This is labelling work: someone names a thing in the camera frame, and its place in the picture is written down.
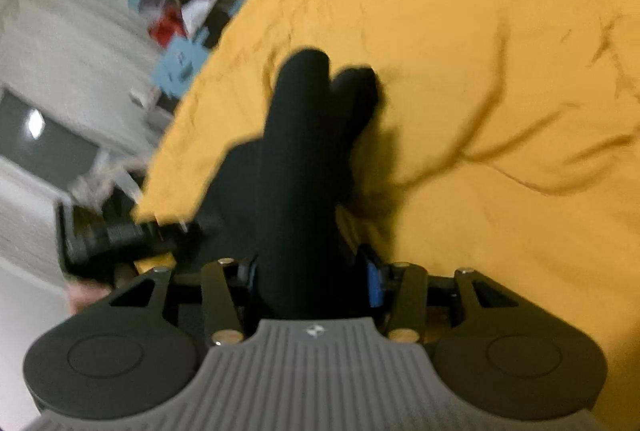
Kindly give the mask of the person left hand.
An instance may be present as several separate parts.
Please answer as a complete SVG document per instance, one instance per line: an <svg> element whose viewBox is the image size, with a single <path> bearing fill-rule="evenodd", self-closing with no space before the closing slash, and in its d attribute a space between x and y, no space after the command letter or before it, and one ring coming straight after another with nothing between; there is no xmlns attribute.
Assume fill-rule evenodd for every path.
<svg viewBox="0 0 640 431"><path fill-rule="evenodd" d="M95 281L70 281L66 286L70 314L75 315L112 292L107 285Z"/></svg>

